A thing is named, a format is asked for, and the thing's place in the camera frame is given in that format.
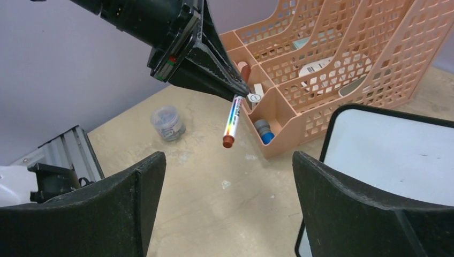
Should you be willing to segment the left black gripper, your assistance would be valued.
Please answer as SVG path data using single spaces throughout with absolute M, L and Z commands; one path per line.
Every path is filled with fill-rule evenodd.
M 181 65 L 193 48 L 193 65 Z M 170 30 L 152 47 L 150 75 L 174 86 L 232 101 L 250 93 L 245 80 L 226 53 L 207 1 L 181 1 Z

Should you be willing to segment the white whiteboard marker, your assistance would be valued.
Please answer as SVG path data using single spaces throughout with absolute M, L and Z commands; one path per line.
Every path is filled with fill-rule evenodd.
M 223 134 L 222 145 L 224 148 L 231 148 L 235 141 L 235 136 L 239 123 L 239 115 L 244 97 L 235 95 L 229 110 L 228 119 Z

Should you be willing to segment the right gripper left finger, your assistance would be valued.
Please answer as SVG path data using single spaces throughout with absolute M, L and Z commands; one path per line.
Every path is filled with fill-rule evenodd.
M 1 208 L 1 256 L 146 256 L 166 171 L 155 152 L 44 203 Z

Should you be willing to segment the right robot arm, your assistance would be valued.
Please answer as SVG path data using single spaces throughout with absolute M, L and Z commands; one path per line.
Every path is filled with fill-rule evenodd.
M 312 256 L 453 256 L 453 208 L 374 188 L 303 152 L 292 158 Z M 1 167 L 1 256 L 146 256 L 163 152 L 97 182 L 39 164 Z

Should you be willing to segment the black framed whiteboard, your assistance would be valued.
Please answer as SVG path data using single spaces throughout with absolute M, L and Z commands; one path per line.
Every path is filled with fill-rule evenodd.
M 453 208 L 452 121 L 347 104 L 334 112 L 316 159 L 386 192 Z M 312 256 L 307 237 L 295 253 Z

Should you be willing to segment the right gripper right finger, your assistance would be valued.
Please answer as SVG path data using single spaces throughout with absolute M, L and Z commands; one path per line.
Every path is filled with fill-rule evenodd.
M 453 256 L 453 208 L 398 196 L 296 151 L 292 168 L 312 256 Z

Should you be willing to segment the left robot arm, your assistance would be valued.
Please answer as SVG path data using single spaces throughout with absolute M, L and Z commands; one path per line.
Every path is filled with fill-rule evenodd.
M 151 46 L 161 82 L 233 100 L 249 87 L 216 30 L 207 1 L 78 0 L 75 4 Z

